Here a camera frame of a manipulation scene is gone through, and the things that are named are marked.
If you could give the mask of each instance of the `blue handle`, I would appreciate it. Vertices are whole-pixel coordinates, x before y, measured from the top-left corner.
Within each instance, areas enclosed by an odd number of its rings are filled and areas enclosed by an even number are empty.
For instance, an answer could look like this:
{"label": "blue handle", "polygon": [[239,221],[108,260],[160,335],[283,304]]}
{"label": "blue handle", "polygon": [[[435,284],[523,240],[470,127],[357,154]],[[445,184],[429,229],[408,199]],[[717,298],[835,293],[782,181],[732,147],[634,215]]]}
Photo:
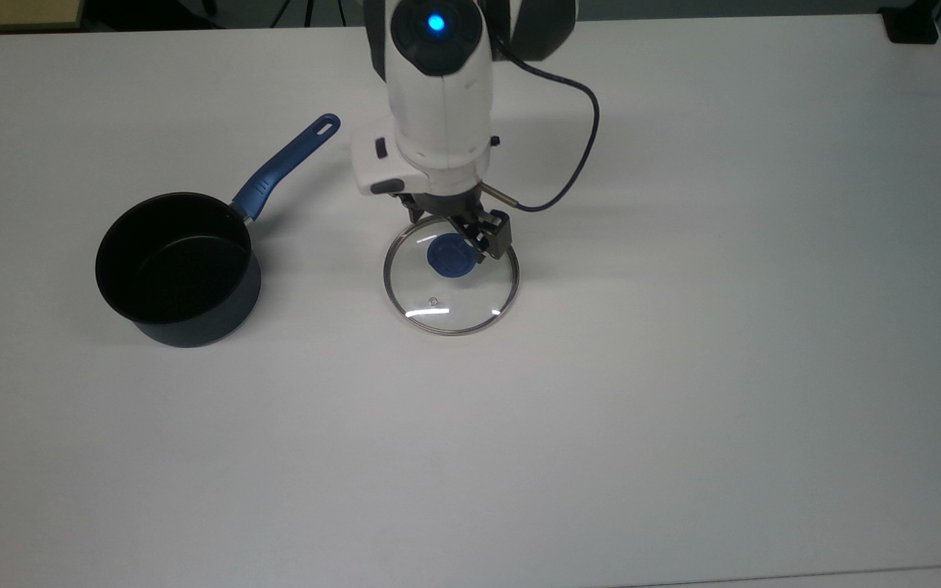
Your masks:
{"label": "blue handle", "polygon": [[246,213],[252,220],[256,220],[264,211],[264,205],[275,189],[289,172],[295,170],[297,165],[311,153],[328,141],[340,129],[340,119],[335,114],[324,114],[316,122],[310,124],[302,133],[290,141],[253,174],[239,190],[238,196],[231,201]]}

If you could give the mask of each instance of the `saucepan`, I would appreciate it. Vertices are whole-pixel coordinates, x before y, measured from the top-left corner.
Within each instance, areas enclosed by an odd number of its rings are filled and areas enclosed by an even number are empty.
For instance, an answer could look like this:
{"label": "saucepan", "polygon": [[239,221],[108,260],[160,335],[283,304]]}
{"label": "saucepan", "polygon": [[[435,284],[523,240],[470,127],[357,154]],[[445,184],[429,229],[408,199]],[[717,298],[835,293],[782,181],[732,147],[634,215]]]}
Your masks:
{"label": "saucepan", "polygon": [[256,220],[278,182],[339,129],[335,114],[322,115],[262,165],[231,204],[173,193],[135,205],[100,242],[100,294],[167,345],[197,347],[230,334],[261,293],[261,266],[246,224]]}

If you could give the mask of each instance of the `metal rod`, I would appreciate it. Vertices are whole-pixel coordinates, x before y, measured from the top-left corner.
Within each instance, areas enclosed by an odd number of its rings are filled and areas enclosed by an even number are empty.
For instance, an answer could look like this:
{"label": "metal rod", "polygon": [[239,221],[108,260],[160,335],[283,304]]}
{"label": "metal rod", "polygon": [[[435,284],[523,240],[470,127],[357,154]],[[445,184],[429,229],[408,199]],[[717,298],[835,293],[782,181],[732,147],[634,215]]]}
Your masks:
{"label": "metal rod", "polygon": [[514,198],[507,196],[507,194],[502,193],[500,190],[494,189],[485,182],[481,183],[481,191],[483,191],[483,193],[489,194],[489,196],[492,196],[493,198],[496,198],[507,206],[511,206],[511,208],[518,208],[520,205],[520,202],[516,201]]}

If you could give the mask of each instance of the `blue indicator light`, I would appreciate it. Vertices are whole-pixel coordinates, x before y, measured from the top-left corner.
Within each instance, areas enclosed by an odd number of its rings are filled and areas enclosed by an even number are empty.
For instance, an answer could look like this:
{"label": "blue indicator light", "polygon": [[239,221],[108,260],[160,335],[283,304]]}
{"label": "blue indicator light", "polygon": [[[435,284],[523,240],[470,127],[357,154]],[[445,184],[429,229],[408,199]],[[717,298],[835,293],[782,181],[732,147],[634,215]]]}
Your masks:
{"label": "blue indicator light", "polygon": [[441,18],[441,15],[427,16],[426,26],[429,26],[430,30],[435,31],[435,33],[441,33],[442,30],[445,30],[445,19]]}

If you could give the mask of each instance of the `black object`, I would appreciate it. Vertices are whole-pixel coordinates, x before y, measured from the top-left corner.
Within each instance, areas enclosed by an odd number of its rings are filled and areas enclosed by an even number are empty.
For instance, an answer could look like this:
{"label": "black object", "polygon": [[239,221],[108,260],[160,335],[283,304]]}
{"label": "black object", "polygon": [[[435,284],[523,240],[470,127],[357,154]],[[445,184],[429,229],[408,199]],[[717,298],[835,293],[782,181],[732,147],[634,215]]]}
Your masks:
{"label": "black object", "polygon": [[[489,36],[520,60],[537,62],[551,56],[576,26],[576,0],[522,0],[511,23],[511,0],[483,0]],[[504,59],[493,50],[493,60]]]}
{"label": "black object", "polygon": [[262,165],[231,204],[174,193],[124,213],[96,253],[96,284],[108,305],[150,338],[175,347],[206,345],[234,331],[261,291],[246,222],[339,127],[336,115],[320,117]]}
{"label": "black object", "polygon": [[397,194],[404,190],[404,182],[400,179],[384,180],[369,186],[369,191],[373,194]]}
{"label": "black object", "polygon": [[280,21],[281,16],[285,14],[285,8],[288,8],[289,3],[290,3],[290,0],[285,0],[283,3],[281,3],[281,8],[278,8],[278,12],[275,15],[275,18],[271,21],[271,26],[269,27],[269,29],[273,29],[275,26],[278,25],[278,21]]}
{"label": "black object", "polygon": [[86,0],[83,18],[119,31],[221,28],[178,0]]}
{"label": "black object", "polygon": [[463,194],[436,196],[436,194],[392,193],[408,209],[408,219],[415,223],[423,212],[443,217],[478,250],[478,263],[487,253],[499,260],[511,248],[511,217],[506,212],[489,211],[481,205],[481,185]]}
{"label": "black object", "polygon": [[402,0],[391,15],[391,37],[423,74],[455,74],[481,42],[478,5],[474,0]]}
{"label": "black object", "polygon": [[941,0],[917,0],[905,8],[884,7],[878,14],[885,22],[885,32],[892,43],[934,45],[939,31],[931,12]]}

